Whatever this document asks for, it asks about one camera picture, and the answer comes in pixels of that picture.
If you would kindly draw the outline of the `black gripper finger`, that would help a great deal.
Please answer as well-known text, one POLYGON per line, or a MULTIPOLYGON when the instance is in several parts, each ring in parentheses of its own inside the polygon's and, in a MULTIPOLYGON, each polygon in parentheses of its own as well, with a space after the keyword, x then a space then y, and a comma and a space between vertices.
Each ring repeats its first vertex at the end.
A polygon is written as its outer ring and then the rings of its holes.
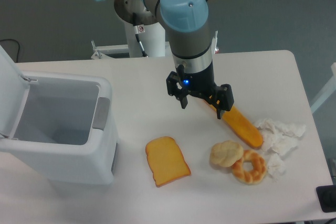
POLYGON ((226 111, 230 111, 234 105, 234 96, 230 84, 214 86, 211 93, 205 95, 205 101, 215 108, 218 119, 221 119, 226 111))
POLYGON ((186 108, 188 104, 187 95, 188 91, 184 88, 178 87, 178 76, 176 72, 170 72, 166 79, 167 93, 170 96, 175 96, 175 98, 180 102, 181 108, 186 108))

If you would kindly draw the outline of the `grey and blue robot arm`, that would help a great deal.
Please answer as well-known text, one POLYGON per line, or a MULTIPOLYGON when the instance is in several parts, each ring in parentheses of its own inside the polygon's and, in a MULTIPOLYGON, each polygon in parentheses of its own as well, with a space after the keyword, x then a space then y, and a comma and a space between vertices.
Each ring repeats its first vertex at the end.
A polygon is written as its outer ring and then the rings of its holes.
POLYGON ((135 25, 158 22, 170 43, 175 70, 166 79, 167 92, 187 106, 187 96, 205 100, 217 117, 234 104, 231 86, 214 81, 214 45, 208 24, 210 0, 127 0, 126 10, 135 25))

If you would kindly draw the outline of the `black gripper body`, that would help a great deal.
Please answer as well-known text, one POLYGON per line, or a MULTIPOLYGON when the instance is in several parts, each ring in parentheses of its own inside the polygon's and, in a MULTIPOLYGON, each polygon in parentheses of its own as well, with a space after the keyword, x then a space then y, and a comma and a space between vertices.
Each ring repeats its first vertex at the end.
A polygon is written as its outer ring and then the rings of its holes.
POLYGON ((179 84, 182 88, 211 96, 215 87, 213 63, 201 72, 186 73, 184 66, 179 65, 176 68, 179 84))

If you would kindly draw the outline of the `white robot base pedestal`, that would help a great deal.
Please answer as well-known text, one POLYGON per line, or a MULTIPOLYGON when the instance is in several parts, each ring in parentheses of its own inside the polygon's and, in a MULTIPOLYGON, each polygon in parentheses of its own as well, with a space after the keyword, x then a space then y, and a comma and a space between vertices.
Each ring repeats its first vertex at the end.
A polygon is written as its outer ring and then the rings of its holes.
POLYGON ((149 57, 171 56, 170 44, 166 41, 165 30, 159 23, 141 25, 141 33, 136 34, 133 26, 124 23, 127 44, 96 46, 91 42, 93 54, 91 59, 111 58, 140 58, 143 56, 142 49, 149 57))

